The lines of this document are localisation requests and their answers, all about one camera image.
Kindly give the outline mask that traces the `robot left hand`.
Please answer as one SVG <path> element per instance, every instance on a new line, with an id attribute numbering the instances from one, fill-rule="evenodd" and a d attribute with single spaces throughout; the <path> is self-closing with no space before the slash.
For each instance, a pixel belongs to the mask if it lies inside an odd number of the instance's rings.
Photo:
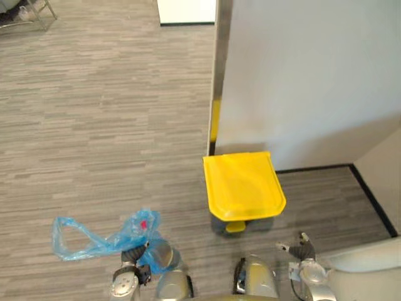
<path id="1" fill-rule="evenodd" d="M 135 248 L 131 248 L 127 251 L 123 251 L 121 253 L 121 261 L 123 263 L 125 262 L 129 262 L 129 263 L 133 263 L 136 264 L 136 262 L 141 259 L 141 257 L 143 256 L 143 254 L 146 252 L 148 247 L 148 244 L 144 244 L 144 245 L 140 245 L 137 246 Z"/>

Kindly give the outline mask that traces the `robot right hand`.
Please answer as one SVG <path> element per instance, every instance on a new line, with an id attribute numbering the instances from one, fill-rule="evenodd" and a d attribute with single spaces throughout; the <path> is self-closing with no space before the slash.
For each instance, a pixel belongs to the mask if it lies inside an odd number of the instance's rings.
<path id="1" fill-rule="evenodd" d="M 309 236 L 305 232 L 299 233 L 299 245 L 285 245 L 284 243 L 277 242 L 276 248 L 285 251 L 298 259 L 299 261 L 304 260 L 316 260 L 316 251 L 310 241 Z"/>

